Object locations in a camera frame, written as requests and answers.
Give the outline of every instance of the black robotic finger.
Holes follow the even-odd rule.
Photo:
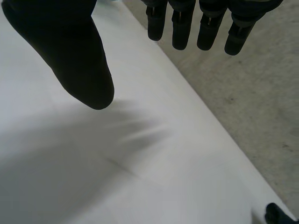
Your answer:
[[[232,14],[233,24],[228,32],[228,39],[224,48],[227,54],[234,56],[241,51],[256,21],[262,16],[263,14],[258,17],[240,17]]]
[[[275,203],[266,207],[265,219],[267,224],[297,224],[298,222],[288,217]]]
[[[224,50],[227,54],[234,56],[241,51],[254,24],[255,22],[249,27],[239,27],[235,22],[233,22],[228,32],[228,39],[226,40],[224,47]]]
[[[184,50],[188,44],[196,0],[170,0],[169,3],[174,9],[172,45],[177,50]]]
[[[147,6],[148,36],[153,41],[159,41],[163,35],[166,7],[167,0],[160,0],[156,4]]]
[[[228,32],[225,52],[237,55],[255,23],[267,12],[278,7],[283,0],[228,0],[232,12],[233,25]]]
[[[227,5],[222,0],[199,0],[199,5],[204,14],[200,21],[197,46],[201,50],[209,50],[217,36]]]

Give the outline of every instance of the concrete floor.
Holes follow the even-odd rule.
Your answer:
[[[124,0],[147,27],[141,1]],[[158,45],[204,100],[290,210],[299,217],[299,45],[297,0],[284,1],[254,27],[237,56],[224,52],[232,20],[224,17],[208,52],[196,47],[202,12],[196,6],[189,44],[171,45],[172,9]]]

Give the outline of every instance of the white sheet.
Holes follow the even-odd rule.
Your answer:
[[[0,13],[0,223],[263,224],[270,202],[290,214],[122,3],[93,18],[115,83],[103,111]]]

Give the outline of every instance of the black finger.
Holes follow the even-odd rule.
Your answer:
[[[170,0],[169,3],[174,9],[172,45],[177,50],[184,50],[188,44],[196,0]]]
[[[234,56],[241,51],[257,18],[236,17],[235,15],[232,15],[232,18],[233,24],[228,32],[224,50],[227,54]]]
[[[288,217],[275,203],[270,203],[266,207],[265,219],[267,224],[296,224]]]
[[[163,35],[165,25],[167,0],[155,1],[148,4],[146,15],[148,16],[148,36],[153,41],[159,41]]]
[[[200,21],[197,46],[209,50],[217,36],[227,5],[225,1],[200,0],[200,9],[204,13]]]

